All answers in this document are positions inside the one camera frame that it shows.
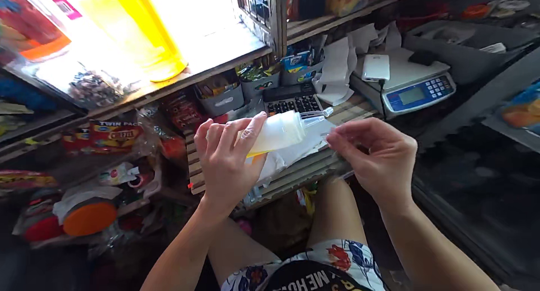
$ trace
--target gray storage bin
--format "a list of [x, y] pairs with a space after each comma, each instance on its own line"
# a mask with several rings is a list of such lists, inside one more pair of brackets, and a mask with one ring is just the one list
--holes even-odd
[[262, 95], [262, 91], [267, 88], [279, 87], [279, 74], [280, 72], [256, 81], [242, 82], [242, 91], [244, 92], [246, 102], [255, 96]]
[[[461, 45], [416, 36], [444, 26], [474, 29], [475, 33]], [[525, 28], [503, 28], [459, 21], [436, 20], [409, 31], [405, 36], [403, 47], [411, 51], [424, 50], [436, 53], [440, 61], [451, 66], [450, 73], [454, 81], [463, 85], [493, 72], [497, 67], [519, 54], [522, 51], [520, 46], [526, 45], [537, 36], [536, 33]], [[480, 51], [480, 48], [498, 42], [502, 42], [510, 51], [502, 54]]]
[[288, 73], [287, 71], [283, 71], [281, 77], [281, 85], [295, 85], [305, 81], [311, 81], [311, 79], [315, 76], [316, 73], [321, 72], [323, 64], [324, 61], [321, 61], [318, 64], [310, 66], [303, 71], [297, 73]]
[[236, 88], [223, 92], [215, 97], [202, 99], [197, 93], [197, 98], [211, 117], [223, 115], [230, 110], [240, 108], [244, 105], [244, 95], [242, 94], [242, 84]]

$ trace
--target scale display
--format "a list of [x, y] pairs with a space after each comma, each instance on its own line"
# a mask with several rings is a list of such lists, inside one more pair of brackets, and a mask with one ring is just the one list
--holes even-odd
[[424, 80], [418, 84], [386, 94], [395, 112], [415, 108], [425, 103], [454, 93], [454, 88], [445, 75]]

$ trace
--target finger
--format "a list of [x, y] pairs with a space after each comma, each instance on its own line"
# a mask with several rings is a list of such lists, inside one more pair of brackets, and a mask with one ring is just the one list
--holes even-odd
[[337, 133], [332, 133], [326, 136], [326, 141], [330, 148], [338, 152], [345, 160], [350, 163], [353, 168], [361, 169], [370, 159], [369, 155], [358, 150], [352, 143]]
[[195, 143], [195, 148], [197, 149], [197, 153], [199, 153], [199, 157], [203, 157], [206, 153], [206, 134], [208, 133], [208, 129], [212, 123], [212, 119], [206, 120], [202, 125], [199, 126], [195, 136], [193, 137], [193, 142]]
[[400, 141], [406, 136], [395, 127], [377, 118], [346, 122], [337, 127], [335, 132], [349, 141], [360, 141], [368, 148], [378, 140]]
[[250, 122], [251, 118], [242, 118], [227, 122], [219, 140], [218, 150], [231, 150], [238, 137], [238, 132], [247, 128]]
[[253, 176], [257, 177], [257, 180], [259, 180], [259, 177], [261, 176], [262, 168], [265, 165], [267, 156], [268, 156], [268, 153], [260, 154], [260, 155], [254, 156], [253, 160], [251, 161], [249, 170], [251, 171]]
[[208, 144], [206, 146], [206, 153], [212, 154], [215, 152], [215, 149], [218, 148], [219, 140], [221, 139], [221, 133], [223, 133], [223, 128], [225, 125], [219, 123], [213, 123], [208, 130], [206, 135], [206, 140]]
[[249, 150], [253, 147], [257, 136], [259, 136], [259, 133], [261, 132], [266, 117], [265, 112], [260, 112], [253, 117], [247, 128], [242, 132], [242, 135], [240, 135], [240, 139], [235, 144], [234, 153], [238, 153], [239, 156], [246, 158]]

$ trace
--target white plastic bottle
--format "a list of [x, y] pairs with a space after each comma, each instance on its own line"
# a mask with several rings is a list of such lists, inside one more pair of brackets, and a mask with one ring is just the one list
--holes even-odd
[[323, 116], [310, 118], [310, 121], [305, 123], [300, 113], [293, 110], [268, 117], [247, 157], [301, 143], [306, 137], [305, 128], [322, 119]]

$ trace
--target yellow container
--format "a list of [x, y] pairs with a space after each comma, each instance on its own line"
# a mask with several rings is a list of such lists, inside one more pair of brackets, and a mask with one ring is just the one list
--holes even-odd
[[150, 81], [172, 78], [187, 66], [150, 0], [82, 0], [80, 6]]

